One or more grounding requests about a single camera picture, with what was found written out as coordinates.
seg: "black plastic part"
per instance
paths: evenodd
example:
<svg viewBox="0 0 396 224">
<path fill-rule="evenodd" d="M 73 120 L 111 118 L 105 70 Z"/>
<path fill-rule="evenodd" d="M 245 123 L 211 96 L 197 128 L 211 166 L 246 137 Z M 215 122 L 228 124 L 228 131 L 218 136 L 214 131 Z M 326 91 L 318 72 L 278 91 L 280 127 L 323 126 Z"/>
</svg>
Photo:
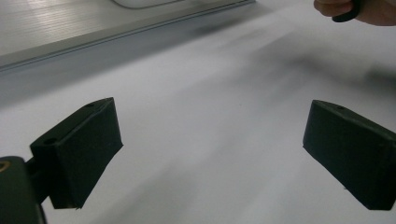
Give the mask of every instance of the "black plastic part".
<svg viewBox="0 0 396 224">
<path fill-rule="evenodd" d="M 1 224 L 46 223 L 22 158 L 0 158 L 0 199 Z"/>
<path fill-rule="evenodd" d="M 83 106 L 35 140 L 31 149 L 50 179 L 53 206 L 82 207 L 121 147 L 113 98 Z"/>
<path fill-rule="evenodd" d="M 35 190 L 36 201 L 43 203 L 50 195 L 51 178 L 47 176 L 47 173 L 43 169 L 40 169 L 35 162 L 35 158 L 30 159 L 25 164 L 29 172 L 32 187 Z"/>
<path fill-rule="evenodd" d="M 348 13 L 345 13 L 340 16 L 333 17 L 332 20 L 335 22 L 345 22 L 351 21 L 355 19 L 359 13 L 361 13 L 361 1 L 360 0 L 352 0 L 353 8 Z"/>
<path fill-rule="evenodd" d="M 396 133 L 340 105 L 313 101 L 304 148 L 368 209 L 391 209 Z"/>
</svg>

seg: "white surface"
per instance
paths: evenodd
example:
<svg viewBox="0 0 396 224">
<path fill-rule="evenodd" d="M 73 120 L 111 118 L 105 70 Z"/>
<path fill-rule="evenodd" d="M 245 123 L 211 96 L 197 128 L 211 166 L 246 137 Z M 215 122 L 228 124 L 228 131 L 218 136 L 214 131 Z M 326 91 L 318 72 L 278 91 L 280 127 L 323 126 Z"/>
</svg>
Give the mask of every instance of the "white surface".
<svg viewBox="0 0 396 224">
<path fill-rule="evenodd" d="M 313 99 L 396 131 L 394 28 L 267 2 L 0 73 L 1 155 L 113 96 L 124 148 L 50 224 L 389 224 L 302 148 Z"/>
</svg>

